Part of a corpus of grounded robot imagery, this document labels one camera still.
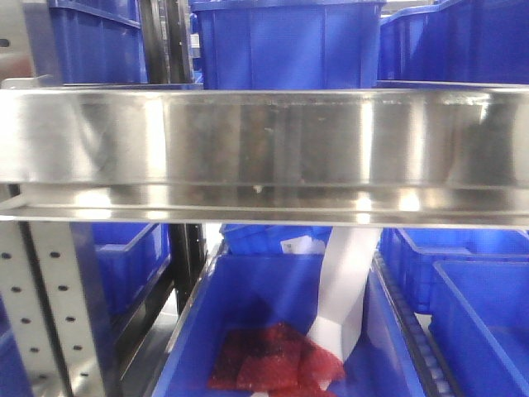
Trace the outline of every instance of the shelving unit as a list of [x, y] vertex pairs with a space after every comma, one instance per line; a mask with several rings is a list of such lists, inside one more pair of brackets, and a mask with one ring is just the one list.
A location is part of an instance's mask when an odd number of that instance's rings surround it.
[[[50, 39], [46, 13], [45, 2], [0, 3], [0, 292], [35, 396], [149, 395], [195, 281], [211, 270], [199, 274], [205, 252], [193, 224], [529, 225], [529, 88], [58, 87], [53, 46], [35, 51]], [[151, 66], [162, 53], [151, 53]], [[169, 58], [179, 57], [185, 50]], [[151, 83], [189, 83], [185, 68], [158, 72]], [[114, 324], [102, 310], [88, 221], [173, 223], [173, 261]], [[451, 395], [379, 262], [425, 394]], [[151, 324], [164, 324], [174, 286], [182, 318], [161, 337]], [[66, 324], [72, 313], [76, 322]], [[131, 374], [144, 361], [152, 376], [138, 386]]]

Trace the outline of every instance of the blue bin wall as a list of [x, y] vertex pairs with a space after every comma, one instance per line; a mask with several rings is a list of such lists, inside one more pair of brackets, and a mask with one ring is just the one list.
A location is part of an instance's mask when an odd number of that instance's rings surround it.
[[370, 88], [382, 2], [196, 2], [204, 88]]
[[382, 22], [379, 78], [528, 84], [528, 17], [529, 2], [520, 0], [401, 10]]
[[504, 230], [387, 229], [380, 252], [412, 308], [430, 313], [434, 262], [525, 261], [529, 238]]
[[437, 262], [431, 332], [468, 397], [529, 396], [529, 263]]
[[50, 0], [65, 83], [146, 83], [136, 0]]
[[93, 238], [111, 315], [124, 313], [167, 261], [167, 225], [94, 223]]

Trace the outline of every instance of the plastic storage bin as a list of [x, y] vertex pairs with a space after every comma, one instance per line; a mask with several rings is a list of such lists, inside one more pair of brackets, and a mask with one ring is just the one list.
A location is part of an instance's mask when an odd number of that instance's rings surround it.
[[385, 1], [196, 2], [204, 88], [370, 88]]
[[13, 396], [33, 394], [0, 299], [0, 397]]
[[430, 329], [465, 395], [529, 396], [529, 264], [435, 269]]
[[331, 230], [332, 227], [225, 224], [221, 234], [230, 252], [236, 255], [323, 253]]
[[380, 22], [379, 79], [445, 79], [446, 38], [437, 6], [410, 7]]
[[[321, 256], [223, 256], [198, 294], [176, 339], [154, 397], [236, 397], [206, 387], [230, 328], [286, 321], [307, 332], [317, 311]], [[363, 331], [345, 363], [338, 397], [423, 397], [400, 328], [376, 274], [369, 276]]]
[[49, 0], [65, 83], [146, 83], [136, 0]]
[[167, 226], [94, 223], [93, 239], [108, 311], [124, 313], [169, 257]]
[[436, 261], [527, 261], [524, 232], [487, 229], [386, 229], [380, 253], [406, 300], [418, 313], [430, 313]]
[[382, 22], [379, 78], [528, 84], [528, 17], [529, 2], [521, 0], [402, 10]]

